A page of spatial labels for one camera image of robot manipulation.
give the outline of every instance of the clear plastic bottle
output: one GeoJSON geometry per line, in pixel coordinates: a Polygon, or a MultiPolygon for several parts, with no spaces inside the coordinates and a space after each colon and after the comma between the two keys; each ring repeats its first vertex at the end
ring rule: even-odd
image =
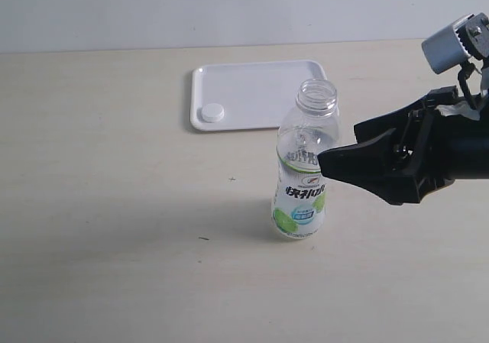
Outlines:
{"type": "Polygon", "coordinates": [[[272,222],[288,238],[307,238],[325,218],[325,178],[317,155],[340,140],[336,88],[324,79],[305,81],[278,131],[278,184],[272,222]]]}

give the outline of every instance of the bottle label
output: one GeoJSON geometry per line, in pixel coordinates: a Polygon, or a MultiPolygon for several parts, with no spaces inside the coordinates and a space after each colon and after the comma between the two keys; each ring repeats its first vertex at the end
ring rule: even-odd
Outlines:
{"type": "Polygon", "coordinates": [[[325,217],[325,183],[320,172],[301,172],[279,160],[272,219],[281,232],[307,238],[318,231],[325,217]]]}

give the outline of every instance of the bottle neck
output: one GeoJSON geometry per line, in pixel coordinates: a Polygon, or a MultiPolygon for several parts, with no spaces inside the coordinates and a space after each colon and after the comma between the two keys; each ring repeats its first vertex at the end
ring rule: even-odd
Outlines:
{"type": "Polygon", "coordinates": [[[308,79],[299,89],[297,107],[312,116],[330,116],[338,104],[336,88],[325,79],[308,79]]]}

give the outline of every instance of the light wood surface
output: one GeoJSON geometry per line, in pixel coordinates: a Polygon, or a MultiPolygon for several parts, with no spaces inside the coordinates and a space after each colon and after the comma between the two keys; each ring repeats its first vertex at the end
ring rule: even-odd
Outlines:
{"type": "Polygon", "coordinates": [[[189,124],[196,67],[314,59],[351,143],[455,84],[420,43],[0,55],[0,342],[487,341],[487,181],[401,207],[331,182],[282,242],[276,131],[189,124]]]}

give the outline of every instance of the white tray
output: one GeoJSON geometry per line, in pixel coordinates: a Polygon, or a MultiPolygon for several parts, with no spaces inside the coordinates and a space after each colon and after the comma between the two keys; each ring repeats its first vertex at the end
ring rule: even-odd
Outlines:
{"type": "Polygon", "coordinates": [[[190,121],[200,131],[278,128],[295,105],[300,84],[311,78],[326,79],[313,60],[201,66],[193,71],[190,121]],[[213,103],[224,116],[209,122],[202,109],[206,113],[213,103]]]}

